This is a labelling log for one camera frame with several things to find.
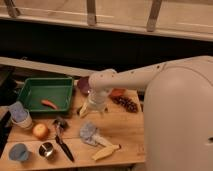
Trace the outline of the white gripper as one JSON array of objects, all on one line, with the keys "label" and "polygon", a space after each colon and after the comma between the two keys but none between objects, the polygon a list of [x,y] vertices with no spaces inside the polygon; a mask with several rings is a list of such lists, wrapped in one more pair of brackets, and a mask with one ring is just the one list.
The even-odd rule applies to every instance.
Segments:
[{"label": "white gripper", "polygon": [[83,104],[80,117],[85,117],[89,111],[103,112],[106,108],[106,100],[109,90],[92,89],[88,95],[86,103]]}]

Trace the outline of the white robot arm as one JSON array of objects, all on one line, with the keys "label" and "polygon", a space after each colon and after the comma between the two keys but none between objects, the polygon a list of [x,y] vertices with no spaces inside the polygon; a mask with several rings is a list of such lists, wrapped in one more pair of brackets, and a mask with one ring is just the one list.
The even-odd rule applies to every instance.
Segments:
[{"label": "white robot arm", "polygon": [[213,56],[89,77],[80,114],[103,111],[114,88],[143,90],[147,171],[213,171]]}]

